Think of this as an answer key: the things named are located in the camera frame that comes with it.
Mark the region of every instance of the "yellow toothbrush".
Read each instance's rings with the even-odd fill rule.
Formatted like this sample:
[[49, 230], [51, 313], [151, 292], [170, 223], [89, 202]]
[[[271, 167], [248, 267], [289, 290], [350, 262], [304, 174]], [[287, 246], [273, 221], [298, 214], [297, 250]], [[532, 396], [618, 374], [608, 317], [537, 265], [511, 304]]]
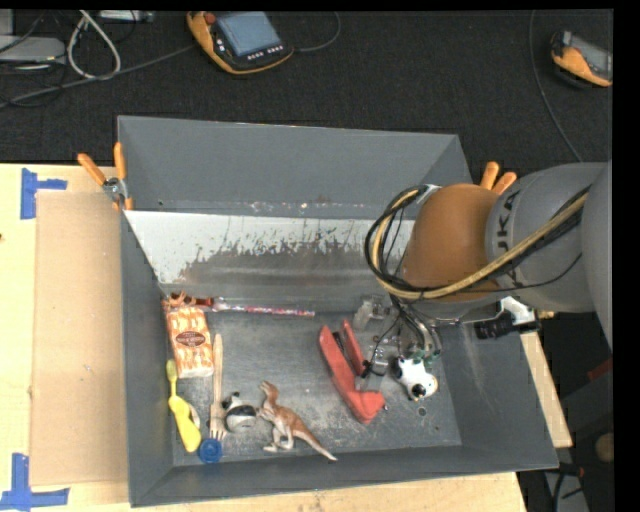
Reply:
[[202, 441], [202, 434], [200, 429], [191, 421], [190, 414], [191, 408], [189, 403], [183, 398], [179, 397], [176, 392], [176, 383], [178, 381], [178, 369], [176, 368], [176, 362], [173, 359], [167, 361], [167, 378], [171, 383], [171, 396], [169, 397], [169, 409], [173, 412], [173, 416], [176, 419], [176, 425], [178, 426], [178, 432], [182, 438], [185, 450], [189, 453], [193, 453], [200, 446]]

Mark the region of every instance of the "food package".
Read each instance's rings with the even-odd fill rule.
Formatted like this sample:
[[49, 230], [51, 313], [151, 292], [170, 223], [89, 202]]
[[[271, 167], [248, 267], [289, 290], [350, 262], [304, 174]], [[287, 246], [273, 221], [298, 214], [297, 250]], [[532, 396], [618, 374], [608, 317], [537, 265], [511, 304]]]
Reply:
[[213, 346], [202, 308], [184, 292], [162, 301], [162, 305], [178, 378], [213, 375]]

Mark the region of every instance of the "blue bottle cap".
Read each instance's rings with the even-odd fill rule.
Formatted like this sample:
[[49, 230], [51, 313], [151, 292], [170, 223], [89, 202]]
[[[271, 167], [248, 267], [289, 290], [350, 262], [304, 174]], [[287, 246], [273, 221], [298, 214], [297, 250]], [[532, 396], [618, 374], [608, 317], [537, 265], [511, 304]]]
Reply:
[[217, 439], [208, 438], [200, 443], [198, 457], [205, 464], [218, 462], [222, 457], [222, 444]]

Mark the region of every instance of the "gray bin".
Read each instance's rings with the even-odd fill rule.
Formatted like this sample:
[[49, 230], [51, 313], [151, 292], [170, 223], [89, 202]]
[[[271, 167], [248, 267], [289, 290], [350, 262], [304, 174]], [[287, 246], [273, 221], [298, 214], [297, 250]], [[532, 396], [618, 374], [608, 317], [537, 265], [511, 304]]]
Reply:
[[[383, 294], [362, 242], [391, 198], [419, 183], [470, 181], [457, 136], [122, 116], [118, 139], [135, 200], [121, 220], [133, 506], [557, 467], [517, 334], [478, 340], [468, 327], [445, 328], [438, 393], [410, 402], [387, 376], [389, 410], [367, 426], [342, 402], [318, 348], [323, 325], [337, 330], [363, 295]], [[412, 222], [409, 215], [398, 247]], [[220, 235], [224, 226], [233, 229]], [[216, 464], [186, 454], [167, 406], [160, 307], [181, 289], [316, 312], [207, 320], [225, 340], [224, 393], [257, 406], [259, 383], [272, 381], [279, 402], [337, 462], [300, 440], [290, 453], [264, 453], [271, 439], [262, 420], [228, 434]], [[370, 333], [361, 334], [367, 353]], [[182, 379], [178, 391], [198, 409], [206, 437], [210, 379]]]

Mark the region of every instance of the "black carpet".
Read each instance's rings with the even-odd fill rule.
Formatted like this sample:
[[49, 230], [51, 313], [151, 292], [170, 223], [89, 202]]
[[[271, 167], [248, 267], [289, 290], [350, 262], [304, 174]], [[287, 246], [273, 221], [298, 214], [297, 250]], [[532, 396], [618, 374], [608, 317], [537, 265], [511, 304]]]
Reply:
[[[20, 35], [40, 11], [15, 14]], [[23, 73], [3, 66], [0, 161], [75, 163], [77, 153], [87, 152], [99, 165], [112, 165], [116, 120], [123, 114], [452, 133], [460, 137], [476, 183], [488, 160], [522, 176], [612, 158], [613, 87], [582, 88], [563, 79], [549, 43], [554, 32], [567, 29], [612, 52], [613, 9], [272, 14], [282, 38], [297, 48], [322, 45], [339, 33], [323, 49], [238, 77], [195, 44], [185, 12], [156, 11], [151, 23], [104, 24], [120, 41], [123, 68], [188, 50], [81, 85], [72, 85], [81, 78], [67, 67]], [[78, 11], [50, 10], [33, 35], [66, 43], [78, 20]], [[75, 55], [85, 71], [111, 70], [111, 54], [93, 30]], [[25, 97], [43, 87], [53, 89]], [[557, 319], [544, 333], [561, 395], [583, 385], [586, 372], [608, 357], [599, 326], [580, 322], [575, 329], [573, 321]], [[611, 467], [610, 478], [601, 479], [606, 485], [591, 484], [589, 491], [605, 495], [607, 507], [612, 474]]]

